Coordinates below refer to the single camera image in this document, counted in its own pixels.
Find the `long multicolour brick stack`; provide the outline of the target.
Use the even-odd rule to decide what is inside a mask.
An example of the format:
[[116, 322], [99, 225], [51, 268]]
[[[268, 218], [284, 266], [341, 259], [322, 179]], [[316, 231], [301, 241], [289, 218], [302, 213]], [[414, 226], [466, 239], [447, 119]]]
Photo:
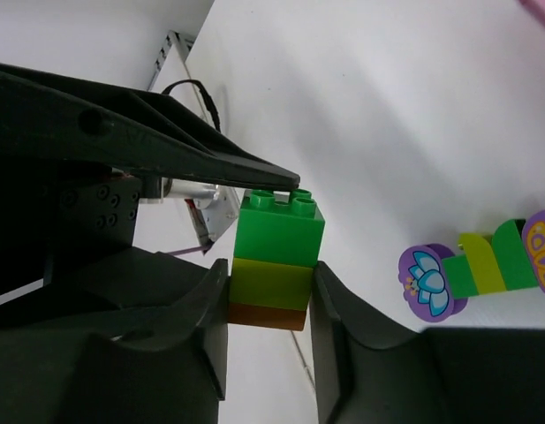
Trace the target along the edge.
[[545, 294], [545, 209], [510, 219], [491, 235], [463, 233], [464, 252], [442, 260], [454, 299], [539, 288]]

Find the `green yellow orange brick stack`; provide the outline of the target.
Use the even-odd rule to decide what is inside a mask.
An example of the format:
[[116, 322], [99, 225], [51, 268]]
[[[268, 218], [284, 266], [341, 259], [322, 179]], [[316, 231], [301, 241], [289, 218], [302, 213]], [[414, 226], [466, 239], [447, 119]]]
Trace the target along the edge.
[[303, 330], [324, 228], [308, 190], [246, 191], [231, 265], [228, 322]]

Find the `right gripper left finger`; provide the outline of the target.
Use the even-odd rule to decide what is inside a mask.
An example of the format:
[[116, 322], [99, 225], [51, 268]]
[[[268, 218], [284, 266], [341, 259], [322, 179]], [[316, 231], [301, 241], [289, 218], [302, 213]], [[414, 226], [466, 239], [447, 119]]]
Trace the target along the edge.
[[0, 423], [215, 423], [228, 264], [169, 306], [0, 327]]

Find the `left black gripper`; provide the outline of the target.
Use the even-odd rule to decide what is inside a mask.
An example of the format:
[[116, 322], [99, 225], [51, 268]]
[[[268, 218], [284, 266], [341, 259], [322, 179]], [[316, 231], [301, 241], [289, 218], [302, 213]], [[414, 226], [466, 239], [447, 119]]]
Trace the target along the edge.
[[169, 306], [206, 275], [169, 254], [125, 250], [141, 182], [108, 166], [281, 192], [300, 183], [169, 95], [0, 64], [0, 292], [48, 284], [1, 305], [0, 327]]

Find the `aluminium frame rail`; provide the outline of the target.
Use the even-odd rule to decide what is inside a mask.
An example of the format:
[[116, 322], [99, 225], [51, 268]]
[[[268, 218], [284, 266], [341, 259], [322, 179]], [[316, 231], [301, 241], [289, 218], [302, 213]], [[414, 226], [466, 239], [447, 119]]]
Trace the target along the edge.
[[185, 61], [191, 52], [195, 38], [190, 34], [169, 31], [163, 41], [162, 47], [158, 50], [154, 62], [154, 73], [148, 84], [148, 91], [156, 91], [158, 80], [169, 82], [185, 80], [190, 77]]

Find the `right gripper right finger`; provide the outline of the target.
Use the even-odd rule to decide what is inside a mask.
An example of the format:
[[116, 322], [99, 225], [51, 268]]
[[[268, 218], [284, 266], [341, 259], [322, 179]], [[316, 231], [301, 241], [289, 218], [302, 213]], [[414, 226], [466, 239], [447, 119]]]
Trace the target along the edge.
[[415, 332], [324, 262], [310, 321], [322, 423], [545, 423], [545, 329]]

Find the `large pink bin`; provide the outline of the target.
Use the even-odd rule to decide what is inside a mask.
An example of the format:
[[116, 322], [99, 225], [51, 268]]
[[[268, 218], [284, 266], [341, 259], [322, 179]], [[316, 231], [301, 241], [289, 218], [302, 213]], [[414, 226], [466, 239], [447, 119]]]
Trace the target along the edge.
[[545, 27], [545, 0], [520, 0], [519, 2]]

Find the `purple flower brick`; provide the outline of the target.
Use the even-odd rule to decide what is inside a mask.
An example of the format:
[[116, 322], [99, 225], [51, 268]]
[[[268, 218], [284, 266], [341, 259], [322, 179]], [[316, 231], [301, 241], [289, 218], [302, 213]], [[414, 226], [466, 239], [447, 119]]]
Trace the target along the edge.
[[398, 260], [398, 281], [413, 313], [424, 322], [442, 322], [453, 314], [454, 299], [443, 260], [453, 252], [441, 244], [407, 248]]

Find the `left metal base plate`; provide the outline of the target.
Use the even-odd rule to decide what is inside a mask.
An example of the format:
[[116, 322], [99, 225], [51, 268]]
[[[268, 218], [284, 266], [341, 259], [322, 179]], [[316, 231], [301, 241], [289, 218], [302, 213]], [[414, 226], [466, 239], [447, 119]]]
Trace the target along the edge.
[[186, 203], [198, 246], [172, 252], [172, 255], [206, 254], [237, 220], [240, 200], [235, 188], [180, 179], [163, 179], [163, 198]]

